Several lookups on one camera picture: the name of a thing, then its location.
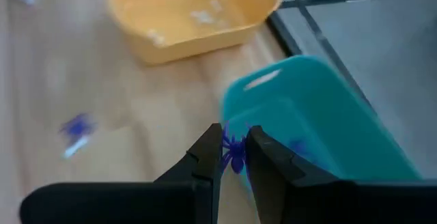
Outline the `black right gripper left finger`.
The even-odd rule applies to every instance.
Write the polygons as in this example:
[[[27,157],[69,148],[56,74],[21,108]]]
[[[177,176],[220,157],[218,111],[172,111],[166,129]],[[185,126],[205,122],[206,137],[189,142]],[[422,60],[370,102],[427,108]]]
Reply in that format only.
[[[61,182],[23,199],[22,224],[217,224],[223,130],[212,124],[153,182]]]

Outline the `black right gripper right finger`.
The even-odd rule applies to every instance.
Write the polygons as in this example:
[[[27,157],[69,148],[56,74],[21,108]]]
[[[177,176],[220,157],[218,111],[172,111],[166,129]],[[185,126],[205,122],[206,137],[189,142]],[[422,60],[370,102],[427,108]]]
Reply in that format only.
[[[246,168],[261,224],[437,224],[437,181],[342,180],[252,127]]]

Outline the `purple plastic spider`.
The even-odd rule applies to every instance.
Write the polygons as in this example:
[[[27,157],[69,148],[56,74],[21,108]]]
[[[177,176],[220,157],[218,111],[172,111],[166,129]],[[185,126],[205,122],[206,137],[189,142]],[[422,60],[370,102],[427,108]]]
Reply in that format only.
[[[68,122],[62,124],[59,131],[68,138],[75,140],[84,135],[92,134],[95,127],[96,123],[91,120],[87,113],[80,113]]]
[[[290,150],[297,153],[299,156],[306,156],[308,154],[307,145],[304,139],[293,139],[289,142]]]
[[[225,152],[221,156],[221,173],[225,172],[228,164],[231,164],[235,174],[241,174],[245,170],[245,175],[249,178],[249,170],[246,166],[246,141],[246,135],[237,140],[235,135],[229,134],[229,122],[223,124],[221,147]]]

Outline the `teal plastic bin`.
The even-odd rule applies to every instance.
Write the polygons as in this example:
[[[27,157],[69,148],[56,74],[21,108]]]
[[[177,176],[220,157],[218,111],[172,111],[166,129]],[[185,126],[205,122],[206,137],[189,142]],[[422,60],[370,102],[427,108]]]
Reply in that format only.
[[[237,140],[256,125],[287,148],[304,139],[303,158],[343,180],[421,181],[367,103],[316,57],[290,57],[234,81],[222,119]]]

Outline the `orange plastic bin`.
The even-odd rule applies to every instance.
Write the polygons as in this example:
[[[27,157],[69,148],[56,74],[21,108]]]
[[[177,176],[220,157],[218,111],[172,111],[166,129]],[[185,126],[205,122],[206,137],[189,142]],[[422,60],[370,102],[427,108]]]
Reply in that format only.
[[[124,32],[132,52],[147,64],[163,64],[220,48],[245,43],[279,7],[282,0],[107,0],[112,17]],[[212,24],[198,23],[190,13],[208,11]],[[146,32],[155,29],[165,37],[154,46]]]

